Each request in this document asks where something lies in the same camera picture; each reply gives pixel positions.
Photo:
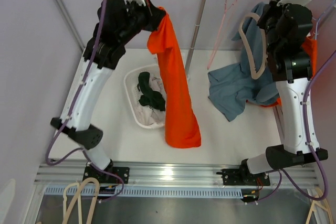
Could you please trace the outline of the grey-blue t-shirt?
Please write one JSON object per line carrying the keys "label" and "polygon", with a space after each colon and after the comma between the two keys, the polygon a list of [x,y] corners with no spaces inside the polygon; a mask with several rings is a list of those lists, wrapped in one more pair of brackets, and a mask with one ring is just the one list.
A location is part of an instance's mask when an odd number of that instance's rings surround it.
{"label": "grey-blue t-shirt", "polygon": [[240,62],[208,73],[208,98],[214,107],[219,110],[229,122],[243,113],[247,102],[263,106],[262,103],[256,100],[256,96],[260,89],[269,83],[268,74],[270,72],[267,69],[265,61],[263,61],[263,56],[266,54],[263,49],[262,31],[257,26],[257,21],[262,15],[265,5],[263,2],[258,3],[251,10],[251,13],[258,15],[258,18],[244,18],[241,27],[250,46],[256,71],[259,71],[260,67],[265,66],[262,75],[258,79],[252,78],[245,45],[243,45],[240,53]]}

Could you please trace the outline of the green and white t-shirt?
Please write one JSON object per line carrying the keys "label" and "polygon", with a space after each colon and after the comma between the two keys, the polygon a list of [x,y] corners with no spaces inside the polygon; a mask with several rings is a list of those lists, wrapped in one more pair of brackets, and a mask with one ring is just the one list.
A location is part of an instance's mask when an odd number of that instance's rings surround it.
{"label": "green and white t-shirt", "polygon": [[138,121],[145,125],[154,127],[157,124],[164,124],[166,111],[166,93],[162,80],[149,72],[141,72],[138,75],[137,90],[140,93],[135,114]]}

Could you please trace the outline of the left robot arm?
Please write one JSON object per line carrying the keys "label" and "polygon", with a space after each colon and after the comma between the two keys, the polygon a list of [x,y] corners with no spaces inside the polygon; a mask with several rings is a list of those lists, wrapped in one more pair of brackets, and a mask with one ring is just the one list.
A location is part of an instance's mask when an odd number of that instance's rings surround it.
{"label": "left robot arm", "polygon": [[166,11],[150,0],[144,5],[135,1],[106,0],[97,11],[99,22],[83,52],[83,73],[78,89],[66,113],[52,118],[50,124],[66,134],[87,156],[90,173],[101,183],[120,180],[113,173],[113,161],[101,145],[103,131],[91,124],[99,95],[121,57],[126,44],[141,31],[158,30]]}

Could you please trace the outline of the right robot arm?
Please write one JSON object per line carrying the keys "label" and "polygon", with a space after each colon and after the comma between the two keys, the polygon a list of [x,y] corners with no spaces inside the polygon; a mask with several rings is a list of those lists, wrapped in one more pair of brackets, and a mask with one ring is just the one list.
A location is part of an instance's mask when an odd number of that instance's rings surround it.
{"label": "right robot arm", "polygon": [[302,47],[313,27],[312,12],[304,3],[270,0],[257,25],[265,34],[268,67],[281,98],[284,140],[263,154],[242,160],[236,169],[222,169],[219,175],[225,186],[254,186],[258,180],[268,186],[269,172],[320,165],[328,158],[314,134],[309,94],[316,75]]}

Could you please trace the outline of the pink wire hanger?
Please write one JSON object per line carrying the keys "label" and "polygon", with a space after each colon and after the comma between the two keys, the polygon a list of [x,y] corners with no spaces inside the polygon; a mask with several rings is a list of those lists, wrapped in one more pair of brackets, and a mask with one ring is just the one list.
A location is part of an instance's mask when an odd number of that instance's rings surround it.
{"label": "pink wire hanger", "polygon": [[231,23],[234,12],[236,11],[237,2],[238,2],[238,0],[233,0],[231,3],[228,0],[225,0],[222,20],[221,20],[221,23],[220,23],[220,26],[219,26],[219,29],[218,29],[218,33],[217,33],[217,36],[216,36],[216,40],[215,40],[215,43],[214,43],[213,50],[210,54],[209,61],[207,63],[207,70],[210,69],[210,67],[211,67],[211,65],[212,65],[212,63],[215,59],[215,56],[217,54],[217,51],[219,50],[219,47],[220,47],[224,37],[226,36],[228,26]]}

